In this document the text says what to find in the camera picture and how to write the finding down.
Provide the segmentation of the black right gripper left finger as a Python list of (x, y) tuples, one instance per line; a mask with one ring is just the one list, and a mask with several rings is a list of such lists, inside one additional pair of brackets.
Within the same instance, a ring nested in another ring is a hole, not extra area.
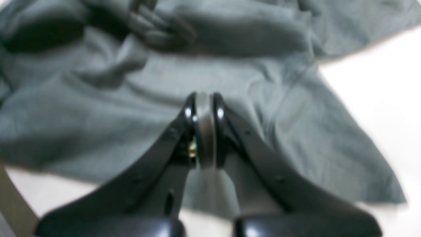
[(178, 215), (197, 165), (197, 93), (129, 168), (93, 192), (47, 213), (36, 237), (185, 237)]

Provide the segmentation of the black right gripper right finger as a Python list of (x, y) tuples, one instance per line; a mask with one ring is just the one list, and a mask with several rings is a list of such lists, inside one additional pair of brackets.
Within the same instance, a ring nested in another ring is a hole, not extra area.
[(377, 220), (293, 169), (219, 93), (210, 97), (215, 165), (234, 184), (234, 237), (381, 237)]

